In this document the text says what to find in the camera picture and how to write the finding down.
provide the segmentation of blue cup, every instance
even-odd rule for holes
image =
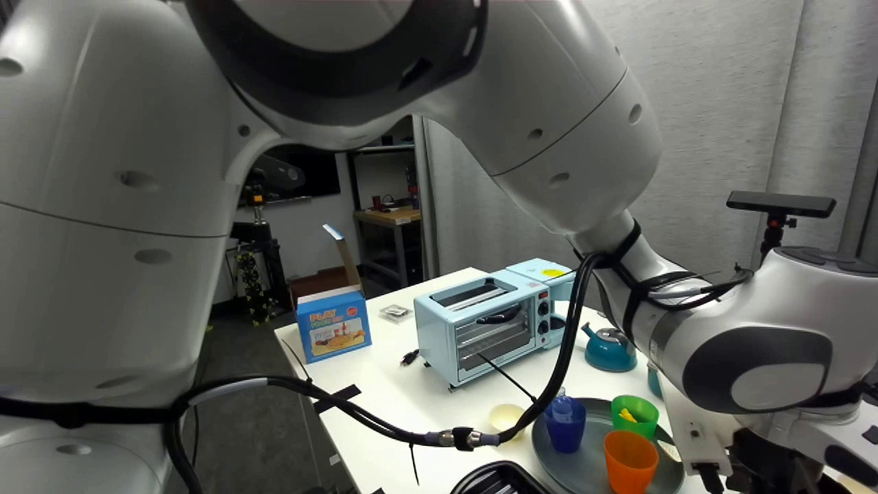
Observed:
[[[558,396],[550,409],[543,411],[552,447],[558,453],[576,453],[584,433],[584,405],[568,396]]]

